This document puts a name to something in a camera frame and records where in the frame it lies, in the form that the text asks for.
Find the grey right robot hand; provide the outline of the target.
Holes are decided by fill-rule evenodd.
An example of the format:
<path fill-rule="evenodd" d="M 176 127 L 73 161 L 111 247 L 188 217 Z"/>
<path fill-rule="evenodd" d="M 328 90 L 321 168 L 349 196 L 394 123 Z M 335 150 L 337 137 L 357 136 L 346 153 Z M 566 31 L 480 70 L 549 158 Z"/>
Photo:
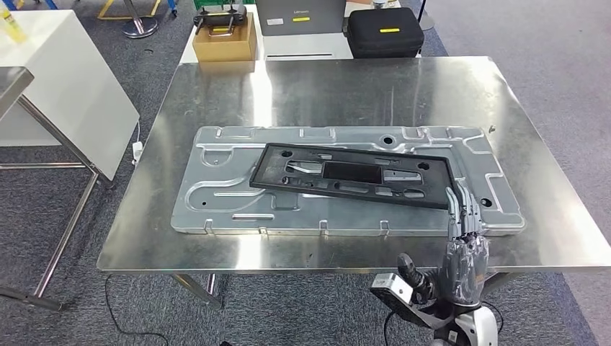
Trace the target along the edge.
<path fill-rule="evenodd" d="M 437 299 L 459 306 L 480 302 L 489 260 L 481 210 L 467 184 L 458 180 L 445 189 L 449 201 L 447 242 L 442 265 L 419 270 L 406 253 L 397 257 L 398 273 L 413 288 L 411 300 L 426 304 Z"/>

